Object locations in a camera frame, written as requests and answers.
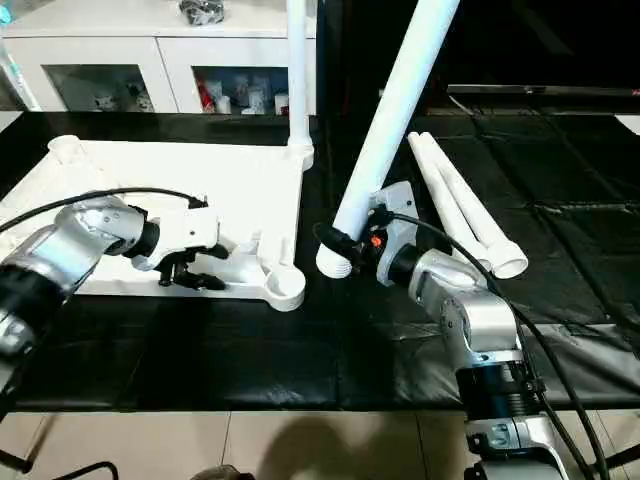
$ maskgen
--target pipe end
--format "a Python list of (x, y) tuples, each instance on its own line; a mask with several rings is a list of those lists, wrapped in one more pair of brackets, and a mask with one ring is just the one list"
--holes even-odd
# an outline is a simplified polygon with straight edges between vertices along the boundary
[(351, 273), (351, 263), (324, 245), (320, 245), (316, 256), (316, 265), (323, 275), (329, 278), (346, 278)]
[(516, 277), (529, 266), (527, 256), (520, 246), (511, 240), (490, 245), (488, 252), (493, 274), (497, 278)]
[[(476, 259), (480, 264), (487, 270), (491, 270), (491, 261), (489, 259), (489, 251), (487, 248), (477, 241), (467, 241), (462, 243), (462, 246), (467, 249), (467, 251)], [(469, 260), (462, 255), (460, 252), (454, 249), (454, 256), (458, 259), (469, 263)]]

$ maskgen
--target black cable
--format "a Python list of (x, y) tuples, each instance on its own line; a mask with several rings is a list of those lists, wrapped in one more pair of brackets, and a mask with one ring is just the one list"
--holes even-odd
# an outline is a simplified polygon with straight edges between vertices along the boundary
[(91, 465), (87, 465), (86, 467), (82, 467), (73, 472), (67, 473), (65, 475), (61, 475), (60, 477), (56, 477), (53, 480), (72, 480), (74, 478), (82, 477), (87, 473), (95, 472), (96, 470), (100, 470), (101, 468), (106, 468), (111, 472), (111, 477), (113, 480), (119, 480), (120, 475), (118, 475), (118, 468), (111, 462), (98, 462), (93, 463)]
[[(467, 258), (467, 260), (469, 260), (469, 262), (482, 274), (482, 276), (487, 281), (487, 286), (489, 287), (489, 289), (491, 291), (493, 291), (496, 295), (500, 296), (505, 302), (507, 302), (509, 304), (509, 306), (511, 307), (511, 309), (513, 310), (513, 312), (514, 312), (514, 314), (516, 316), (516, 320), (517, 320), (516, 321), (516, 326), (520, 322), (522, 322), (527, 326), (527, 328), (531, 331), (531, 333), (533, 333), (533, 336), (536, 338), (536, 340), (538, 341), (538, 343), (542, 347), (542, 350), (544, 351), (545, 355), (547, 356), (547, 358), (551, 362), (551, 365), (553, 366), (553, 369), (555, 370), (556, 375), (558, 375), (558, 378), (560, 379), (560, 382), (562, 383), (562, 385), (564, 386), (565, 390), (567, 391), (567, 394), (569, 395), (569, 398), (570, 398), (570, 400), (571, 400), (576, 412), (578, 413), (578, 417), (580, 418), (582, 426), (585, 429), (587, 437), (589, 438), (589, 442), (591, 443), (591, 447), (593, 448), (593, 452), (594, 452), (595, 457), (596, 457), (596, 465), (598, 467), (598, 473), (600, 474), (600, 479), (601, 480), (610, 480), (609, 469), (607, 468), (607, 464), (606, 464), (606, 457), (605, 457), (604, 452), (602, 450), (602, 445), (600, 445), (600, 441), (598, 440), (598, 436), (597, 436), (597, 434), (596, 434), (596, 432), (595, 432), (595, 430), (593, 428), (593, 425), (591, 424), (591, 420), (589, 419), (589, 416), (587, 415), (587, 412), (584, 409), (584, 406), (582, 405), (582, 402), (580, 401), (580, 398), (578, 397), (575, 389), (573, 388), (573, 385), (571, 384), (571, 381), (569, 380), (569, 377), (567, 376), (567, 373), (564, 371), (564, 368), (560, 364), (560, 361), (558, 360), (558, 357), (556, 356), (555, 352), (551, 349), (551, 347), (549, 347), (549, 344), (547, 343), (547, 340), (544, 338), (544, 335), (542, 335), (542, 332), (540, 332), (538, 327), (529, 318), (527, 318), (520, 310), (518, 310), (514, 305), (512, 305), (511, 302), (508, 301), (508, 299), (504, 295), (502, 289), (497, 284), (497, 282), (493, 279), (493, 277), (487, 271), (487, 269), (484, 268), (482, 266), (482, 264), (473, 255), (471, 255), (467, 249), (465, 249), (462, 245), (460, 245), (460, 243), (458, 241), (456, 241), (451, 236), (447, 235), (442, 230), (440, 230), (440, 229), (434, 227), (433, 225), (430, 225), (429, 223), (424, 222), (424, 221), (422, 221), (420, 219), (417, 219), (417, 218), (414, 218), (414, 217), (410, 217), (408, 215), (403, 215), (403, 214), (400, 214), (400, 213), (393, 213), (393, 212), (389, 212), (389, 215), (391, 215), (394, 219), (402, 220), (402, 221), (409, 222), (409, 223), (413, 223), (415, 225), (418, 225), (419, 227), (426, 228), (431, 233), (433, 233), (435, 236), (439, 237), (441, 240), (443, 240), (443, 241), (447, 242), (448, 244), (450, 244), (451, 246), (453, 246), (462, 255), (464, 255), (465, 258)], [(524, 344), (524, 342), (525, 342), (525, 337), (524, 336), (521, 336), (521, 341)], [(529, 362), (528, 363), (529, 363), (529, 365), (531, 367), (533, 367), (534, 364), (533, 364), (533, 362), (531, 362), (530, 358), (529, 358)], [(545, 407), (545, 409), (546, 409), (545, 405), (549, 405), (548, 402), (546, 401), (546, 397), (544, 396), (544, 394), (542, 396), (538, 395), (538, 397), (540, 398), (543, 407)], [(580, 467), (580, 470), (582, 471), (582, 473), (588, 479), (593, 478), (593, 475), (592, 475), (591, 471), (589, 470), (589, 467), (587, 466), (587, 463), (584, 460), (584, 457), (579, 452), (578, 448), (576, 447), (575, 443), (573, 442), (573, 439), (571, 438), (571, 436), (569, 435), (567, 430), (562, 425), (562, 422), (560, 421), (559, 417), (557, 415), (552, 415), (550, 418), (551, 418), (552, 423), (554, 424), (554, 426), (558, 430), (558, 434), (561, 436), (562, 440), (565, 442), (565, 444), (569, 448), (569, 451), (571, 452), (571, 455), (576, 460), (576, 463)]]
[(55, 202), (47, 203), (46, 205), (42, 205), (40, 207), (29, 210), (17, 217), (9, 220), (8, 222), (0, 225), (0, 234), (6, 232), (10, 228), (15, 227), (19, 223), (22, 223), (26, 220), (29, 220), (36, 215), (40, 215), (41, 213), (48, 212), (49, 210), (53, 210), (54, 208), (64, 207), (65, 205), (71, 205), (72, 203), (81, 202), (83, 200), (91, 200), (93, 198), (101, 198), (108, 197), (110, 195), (118, 195), (122, 193), (161, 193), (163, 195), (170, 195), (173, 197), (184, 198), (189, 201), (190, 206), (202, 206), (206, 203), (199, 198), (196, 198), (191, 195), (187, 195), (186, 193), (176, 192), (174, 190), (167, 190), (165, 188), (154, 188), (154, 187), (122, 187), (122, 188), (112, 188), (109, 190), (96, 190), (94, 192), (87, 192), (81, 195), (76, 195), (75, 197), (64, 198), (62, 200), (56, 200)]

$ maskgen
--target black mat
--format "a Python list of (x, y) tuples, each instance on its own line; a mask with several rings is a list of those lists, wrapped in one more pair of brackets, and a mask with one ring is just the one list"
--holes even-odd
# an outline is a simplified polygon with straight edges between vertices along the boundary
[[(0, 135), (4, 195), (53, 137), (282, 145), (282, 119), (206, 115), (27, 114)], [(436, 325), (401, 289), (330, 281), (311, 227), (335, 212), (362, 144), (362, 121), (314, 128), (296, 263), (307, 298), (282, 314), (261, 302), (76, 296), (19, 391), (22, 410), (458, 408)], [(504, 282), (552, 342), (589, 407), (640, 405), (636, 331), (640, 138), (609, 117), (430, 117), (430, 131), (531, 265)], [(403, 144), (388, 178), (408, 179), (436, 222)], [(423, 246), (430, 239), (421, 236)], [(549, 397), (566, 396), (535, 350)]]

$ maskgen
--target white cup holder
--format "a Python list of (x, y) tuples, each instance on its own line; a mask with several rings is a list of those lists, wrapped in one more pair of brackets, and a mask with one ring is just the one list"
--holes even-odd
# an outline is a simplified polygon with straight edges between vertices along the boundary
[(304, 299), (306, 283), (302, 272), (295, 267), (272, 270), (264, 287), (265, 300), (281, 312), (295, 310)]

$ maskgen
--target white pvc pipe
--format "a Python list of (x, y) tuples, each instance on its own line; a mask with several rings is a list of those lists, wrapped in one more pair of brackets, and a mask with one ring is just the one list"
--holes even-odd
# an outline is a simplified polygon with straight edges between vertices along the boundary
[(306, 21), (306, 1), (287, 0), (289, 145), (294, 148), (313, 145), (307, 115)]
[[(445, 232), (451, 237), (460, 242), (460, 244), (466, 248), (471, 255), (473, 255), (482, 266), (491, 269), (489, 263), (488, 252), (484, 245), (482, 245), (476, 237), (473, 235), (469, 224), (462, 215), (458, 204), (451, 195), (451, 192), (447, 188), (447, 184), (444, 182), (442, 175), (436, 164), (433, 163), (429, 156), (428, 149), (423, 148), (423, 139), (416, 132), (412, 132), (407, 137), (409, 145), (413, 151), (416, 160), (418, 161), (418, 167), (422, 173), (422, 178), (427, 184), (433, 203), (436, 206), (442, 226)], [(464, 261), (468, 262), (466, 257), (457, 250), (454, 250), (453, 255)]]
[(522, 249), (507, 238), (500, 226), (471, 190), (460, 172), (442, 151), (438, 142), (429, 134), (420, 135), (425, 154), (438, 167), (458, 207), (467, 219), (471, 230), (487, 248), (493, 274), (498, 278), (520, 275), (529, 266)]
[[(419, 0), (333, 226), (357, 240), (371, 196), (382, 188), (460, 0)], [(344, 278), (351, 264), (320, 246), (318, 269)]]

